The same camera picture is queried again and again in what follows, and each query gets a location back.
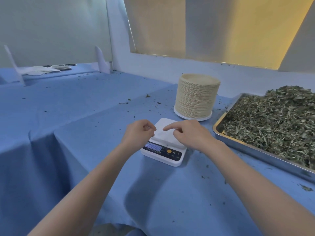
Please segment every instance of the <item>person's left arm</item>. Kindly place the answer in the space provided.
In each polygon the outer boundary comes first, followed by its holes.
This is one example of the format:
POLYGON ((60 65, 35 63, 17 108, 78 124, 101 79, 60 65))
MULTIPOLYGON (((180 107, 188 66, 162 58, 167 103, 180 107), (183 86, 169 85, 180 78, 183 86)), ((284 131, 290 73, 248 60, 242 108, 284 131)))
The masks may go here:
POLYGON ((28 236, 87 236, 123 165, 154 136, 155 130, 148 120, 128 125, 121 143, 28 236))

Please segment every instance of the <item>person's left hand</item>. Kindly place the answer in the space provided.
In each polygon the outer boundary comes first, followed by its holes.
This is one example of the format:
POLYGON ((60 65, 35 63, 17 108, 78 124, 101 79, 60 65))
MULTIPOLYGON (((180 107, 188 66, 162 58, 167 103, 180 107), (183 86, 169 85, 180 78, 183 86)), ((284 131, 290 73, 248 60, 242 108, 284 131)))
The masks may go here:
POLYGON ((127 126, 121 144, 133 154, 144 147, 155 131, 156 127, 149 120, 135 121, 127 126))

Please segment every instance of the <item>hand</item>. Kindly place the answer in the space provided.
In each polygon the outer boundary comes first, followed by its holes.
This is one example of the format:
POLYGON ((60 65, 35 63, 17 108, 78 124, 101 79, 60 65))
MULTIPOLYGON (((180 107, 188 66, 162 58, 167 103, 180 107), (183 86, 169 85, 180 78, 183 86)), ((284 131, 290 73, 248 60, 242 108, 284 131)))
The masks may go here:
POLYGON ((173 135, 180 143, 203 153, 209 144, 217 142, 197 120, 175 122, 163 128, 164 131, 170 129, 175 129, 173 135))
POLYGON ((144 147, 155 131, 156 127, 149 120, 135 121, 127 126, 121 144, 133 154, 144 147))

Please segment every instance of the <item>yellow panel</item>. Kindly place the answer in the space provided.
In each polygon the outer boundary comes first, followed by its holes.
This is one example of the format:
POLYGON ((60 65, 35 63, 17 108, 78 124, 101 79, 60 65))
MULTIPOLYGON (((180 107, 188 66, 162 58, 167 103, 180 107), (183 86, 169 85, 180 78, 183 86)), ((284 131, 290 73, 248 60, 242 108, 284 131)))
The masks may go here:
POLYGON ((313 0, 235 0, 222 62, 278 69, 313 0))
POLYGON ((185 0, 124 0, 136 52, 185 56, 185 0))

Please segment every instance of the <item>forearm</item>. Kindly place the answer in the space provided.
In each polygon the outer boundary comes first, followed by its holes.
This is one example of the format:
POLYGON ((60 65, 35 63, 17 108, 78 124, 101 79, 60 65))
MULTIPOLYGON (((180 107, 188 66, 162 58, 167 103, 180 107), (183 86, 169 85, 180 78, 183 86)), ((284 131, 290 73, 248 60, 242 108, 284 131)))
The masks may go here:
POLYGON ((130 155, 132 152, 123 145, 116 147, 46 215, 29 236, 88 235, 130 155))
POLYGON ((207 146, 218 167, 265 235, 314 235, 315 217, 288 194, 248 166, 224 143, 207 146))

